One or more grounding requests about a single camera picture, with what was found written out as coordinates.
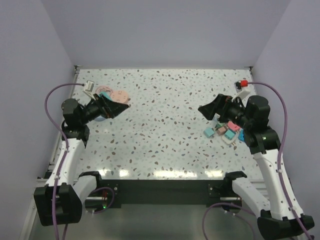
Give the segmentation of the pink round power strip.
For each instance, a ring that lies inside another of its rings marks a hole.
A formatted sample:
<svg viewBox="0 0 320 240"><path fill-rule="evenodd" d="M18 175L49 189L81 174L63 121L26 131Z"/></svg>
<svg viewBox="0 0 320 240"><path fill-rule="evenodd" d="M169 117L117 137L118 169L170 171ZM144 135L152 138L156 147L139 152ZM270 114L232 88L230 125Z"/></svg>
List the pink round power strip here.
<svg viewBox="0 0 320 240"><path fill-rule="evenodd" d="M117 103L127 104L129 101L129 94L124 90L115 90L110 97Z"/></svg>

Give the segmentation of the blue round power strip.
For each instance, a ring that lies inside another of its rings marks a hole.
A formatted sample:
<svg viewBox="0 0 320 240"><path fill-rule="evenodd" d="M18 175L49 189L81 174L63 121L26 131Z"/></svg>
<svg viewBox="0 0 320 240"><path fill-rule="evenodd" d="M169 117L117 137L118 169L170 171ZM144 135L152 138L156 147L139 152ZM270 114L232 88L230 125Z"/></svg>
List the blue round power strip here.
<svg viewBox="0 0 320 240"><path fill-rule="evenodd" d="M98 116L95 118L95 121L97 121L97 122L102 122L104 120L105 120L105 118L103 116Z"/></svg>

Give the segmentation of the light green plug adapter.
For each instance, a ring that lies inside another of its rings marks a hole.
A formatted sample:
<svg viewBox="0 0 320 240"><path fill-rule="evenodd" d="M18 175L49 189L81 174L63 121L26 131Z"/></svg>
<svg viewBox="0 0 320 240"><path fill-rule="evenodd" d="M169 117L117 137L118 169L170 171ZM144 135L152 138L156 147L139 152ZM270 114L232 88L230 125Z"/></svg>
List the light green plug adapter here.
<svg viewBox="0 0 320 240"><path fill-rule="evenodd" d="M224 125L225 125L224 123L217 122L216 125L214 126L214 129L218 130L219 128L223 127Z"/></svg>

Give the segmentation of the brownish pink plug adapter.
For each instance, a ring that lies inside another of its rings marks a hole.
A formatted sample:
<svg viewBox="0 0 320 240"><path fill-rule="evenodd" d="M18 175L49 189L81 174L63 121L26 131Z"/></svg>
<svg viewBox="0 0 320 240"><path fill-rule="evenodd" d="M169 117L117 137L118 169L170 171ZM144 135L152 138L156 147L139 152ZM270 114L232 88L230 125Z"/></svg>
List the brownish pink plug adapter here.
<svg viewBox="0 0 320 240"><path fill-rule="evenodd" d="M224 135L226 132L228 131L228 128L226 126L222 126L220 128L218 128L216 130L216 133L219 135L219 136L222 136Z"/></svg>

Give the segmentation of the teal green plug adapter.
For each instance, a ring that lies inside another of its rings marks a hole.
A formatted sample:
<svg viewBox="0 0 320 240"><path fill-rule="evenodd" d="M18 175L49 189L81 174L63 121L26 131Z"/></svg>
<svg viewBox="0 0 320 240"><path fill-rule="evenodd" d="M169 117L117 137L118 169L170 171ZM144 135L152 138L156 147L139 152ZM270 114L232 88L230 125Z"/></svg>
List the teal green plug adapter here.
<svg viewBox="0 0 320 240"><path fill-rule="evenodd" d="M233 138L235 137L236 133L234 131L232 131L231 129L228 129L225 133L224 133L224 137L227 139L227 140L233 140Z"/></svg>

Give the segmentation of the blue square plug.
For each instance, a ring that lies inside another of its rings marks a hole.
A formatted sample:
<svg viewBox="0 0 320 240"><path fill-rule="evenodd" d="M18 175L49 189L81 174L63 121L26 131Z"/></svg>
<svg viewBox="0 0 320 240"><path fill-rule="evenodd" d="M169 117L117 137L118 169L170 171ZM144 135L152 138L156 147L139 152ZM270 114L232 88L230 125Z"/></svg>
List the blue square plug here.
<svg viewBox="0 0 320 240"><path fill-rule="evenodd" d="M245 136L244 136L244 131L241 130L238 134L238 140L241 141L241 142L244 142L245 141Z"/></svg>

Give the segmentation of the teal triangular power strip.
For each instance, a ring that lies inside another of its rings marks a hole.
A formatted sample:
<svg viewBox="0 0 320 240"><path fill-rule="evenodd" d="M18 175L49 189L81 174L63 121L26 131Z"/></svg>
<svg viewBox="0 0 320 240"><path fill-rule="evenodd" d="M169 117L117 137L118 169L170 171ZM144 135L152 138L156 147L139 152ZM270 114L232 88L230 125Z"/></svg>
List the teal triangular power strip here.
<svg viewBox="0 0 320 240"><path fill-rule="evenodd" d="M111 96L110 96L107 92L104 92L104 91L100 92L100 93L99 93L99 96L100 96L100 97L106 97L106 98L109 99L109 100L112 99Z"/></svg>

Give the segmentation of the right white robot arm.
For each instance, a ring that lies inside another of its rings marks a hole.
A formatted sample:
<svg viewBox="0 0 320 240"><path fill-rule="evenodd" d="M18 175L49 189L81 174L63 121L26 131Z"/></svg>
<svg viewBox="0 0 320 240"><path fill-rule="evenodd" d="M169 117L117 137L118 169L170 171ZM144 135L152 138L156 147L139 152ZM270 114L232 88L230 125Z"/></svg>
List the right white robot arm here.
<svg viewBox="0 0 320 240"><path fill-rule="evenodd" d="M240 97L232 99L219 94L198 111L207 120L219 115L221 123L232 122L243 129L244 142L261 171L268 196L264 197L242 171L225 174L222 189L227 196L238 195L244 200L256 217L261 236L265 240L280 240L306 235L315 223L304 213L292 190L279 136L268 125L268 100L253 95L243 105Z"/></svg>

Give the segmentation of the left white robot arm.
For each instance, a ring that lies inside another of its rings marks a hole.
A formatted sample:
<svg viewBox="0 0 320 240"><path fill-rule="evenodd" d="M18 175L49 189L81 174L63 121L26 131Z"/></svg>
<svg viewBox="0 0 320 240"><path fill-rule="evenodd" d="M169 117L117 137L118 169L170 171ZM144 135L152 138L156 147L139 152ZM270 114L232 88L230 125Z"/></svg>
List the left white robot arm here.
<svg viewBox="0 0 320 240"><path fill-rule="evenodd" d="M78 223L86 198L99 196L104 190L102 177L98 171L76 175L81 153L85 150L90 129L88 123L97 117L113 119L129 108L105 96L93 95L86 105L69 98L62 105L64 121L60 156L45 185L34 191L34 201L43 226Z"/></svg>

